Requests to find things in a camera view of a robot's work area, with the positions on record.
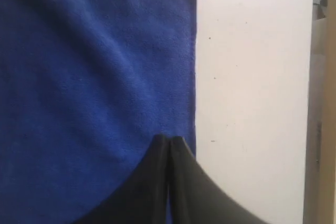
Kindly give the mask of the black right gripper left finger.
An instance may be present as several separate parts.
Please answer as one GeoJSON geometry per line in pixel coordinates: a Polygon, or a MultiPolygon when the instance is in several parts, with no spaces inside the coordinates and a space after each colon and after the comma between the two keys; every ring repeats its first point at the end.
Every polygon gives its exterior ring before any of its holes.
{"type": "Polygon", "coordinates": [[[75,223],[166,223],[169,149],[168,139],[155,135],[125,182],[75,223]]]}

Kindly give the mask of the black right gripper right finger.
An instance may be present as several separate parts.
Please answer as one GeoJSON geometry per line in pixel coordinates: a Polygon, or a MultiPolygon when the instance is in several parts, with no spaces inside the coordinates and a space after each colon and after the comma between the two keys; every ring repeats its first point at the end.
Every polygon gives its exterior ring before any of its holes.
{"type": "Polygon", "coordinates": [[[170,139],[170,206],[173,223],[265,223],[212,181],[179,136],[170,139]]]}

